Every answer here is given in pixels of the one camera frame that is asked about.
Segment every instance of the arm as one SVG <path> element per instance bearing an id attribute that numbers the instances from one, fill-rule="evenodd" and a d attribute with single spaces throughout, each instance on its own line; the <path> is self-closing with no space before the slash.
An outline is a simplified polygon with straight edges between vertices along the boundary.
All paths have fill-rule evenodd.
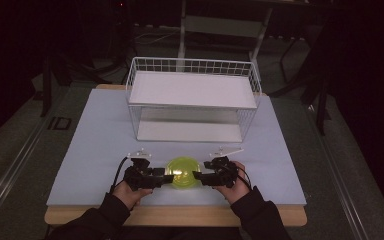
<path id="1" fill-rule="evenodd" d="M 49 240 L 58 239 L 105 239 L 117 235 L 130 216 L 130 210 L 139 200 L 152 193 L 152 189 L 133 192 L 129 185 L 121 182 L 113 194 L 106 194 L 98 209 L 91 208 L 81 217 L 56 228 Z"/>
<path id="2" fill-rule="evenodd" d="M 233 203 L 231 208 L 252 239 L 291 239 L 276 205 L 264 201 L 257 187 Z"/>
<path id="3" fill-rule="evenodd" d="M 245 166 L 239 167 L 239 176 L 245 177 Z M 241 219 L 241 225 L 252 239 L 291 239 L 283 226 L 276 205 L 264 201 L 257 187 L 252 191 L 242 181 L 236 181 L 232 188 L 214 187 L 230 203 L 233 212 Z"/>

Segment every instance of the black sleeve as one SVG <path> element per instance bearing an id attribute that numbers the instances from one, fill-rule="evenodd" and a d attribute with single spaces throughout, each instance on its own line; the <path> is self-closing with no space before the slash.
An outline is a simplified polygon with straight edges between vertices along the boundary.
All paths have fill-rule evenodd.
<path id="1" fill-rule="evenodd" d="M 290 240 L 276 205 L 264 201 L 257 187 L 231 206 L 252 239 Z"/>
<path id="2" fill-rule="evenodd" d="M 106 194 L 98 209 L 91 208 L 81 217 L 57 227 L 47 239 L 92 240 L 113 238 L 129 216 L 129 209 L 120 199 L 111 194 Z"/>

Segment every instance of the metal rail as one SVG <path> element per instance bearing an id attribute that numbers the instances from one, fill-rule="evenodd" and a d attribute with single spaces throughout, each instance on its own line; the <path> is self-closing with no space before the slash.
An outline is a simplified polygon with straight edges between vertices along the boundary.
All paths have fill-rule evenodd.
<path id="1" fill-rule="evenodd" d="M 306 112 L 307 117 L 310 122 L 314 122 L 313 113 L 311 113 L 304 106 L 304 110 Z M 319 135 L 320 132 L 315 124 L 310 124 L 313 131 Z M 333 186 L 338 194 L 339 201 L 341 202 L 342 208 L 344 209 L 345 215 L 348 219 L 351 231 L 354 234 L 354 238 L 356 240 L 369 240 L 367 236 L 366 230 L 361 222 L 360 216 L 355 208 L 354 201 L 350 193 L 348 192 L 348 188 L 346 187 L 344 180 L 342 179 L 342 175 L 339 172 L 338 166 L 336 165 L 335 158 L 330 151 L 329 144 L 323 137 L 318 137 L 320 144 L 322 145 L 322 149 L 326 155 L 326 162 L 328 164 L 328 171 L 332 178 Z"/>
<path id="2" fill-rule="evenodd" d="M 16 182 L 18 176 L 20 175 L 21 171 L 23 170 L 24 166 L 26 165 L 27 161 L 29 160 L 30 155 L 32 154 L 33 150 L 36 147 L 37 142 L 39 141 L 39 138 L 43 132 L 44 129 L 48 126 L 50 119 L 52 115 L 55 113 L 57 107 L 62 102 L 63 97 L 67 93 L 67 89 L 65 88 L 59 88 L 59 91 L 56 93 L 56 99 L 55 103 L 51 107 L 48 114 L 41 118 L 38 123 L 36 124 L 35 128 L 27 138 L 26 142 L 24 143 L 23 147 L 20 149 L 19 153 L 13 160 L 11 166 L 7 169 L 5 174 L 0 179 L 0 207 L 2 206 L 3 202 L 5 201 L 7 195 L 11 191 L 11 188 L 13 187 L 14 183 Z"/>

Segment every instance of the wire rack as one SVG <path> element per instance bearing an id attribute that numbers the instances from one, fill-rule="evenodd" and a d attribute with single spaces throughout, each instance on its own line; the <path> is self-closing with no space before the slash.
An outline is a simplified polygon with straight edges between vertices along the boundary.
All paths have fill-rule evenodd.
<path id="1" fill-rule="evenodd" d="M 259 74 L 253 63 L 239 61 L 223 61 L 223 60 L 208 60 L 208 59 L 181 59 L 181 58 L 144 58 L 136 57 L 132 60 L 129 76 L 126 83 L 126 97 L 129 102 L 133 86 L 135 84 L 136 74 L 138 72 L 155 72 L 155 73 L 185 73 L 188 75 L 222 75 L 246 77 L 249 80 L 249 85 L 254 93 L 256 106 L 259 105 L 259 96 L 262 95 L 261 83 Z M 133 128 L 136 136 L 140 128 L 141 118 L 144 111 L 152 110 L 170 112 L 177 111 L 176 115 L 182 115 L 185 111 L 202 110 L 202 115 L 209 112 L 234 111 L 236 113 L 236 121 L 238 129 L 240 129 L 241 139 L 243 140 L 247 134 L 248 128 L 252 122 L 256 109 L 204 109 L 200 107 L 184 107 L 184 106 L 131 106 L 129 105 Z"/>

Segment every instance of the white wire basket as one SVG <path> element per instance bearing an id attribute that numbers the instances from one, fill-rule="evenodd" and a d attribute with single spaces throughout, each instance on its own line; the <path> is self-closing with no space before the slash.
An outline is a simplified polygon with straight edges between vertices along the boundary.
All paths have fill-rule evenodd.
<path id="1" fill-rule="evenodd" d="M 132 60 L 126 98 L 138 140 L 242 142 L 260 96 L 251 62 Z"/>

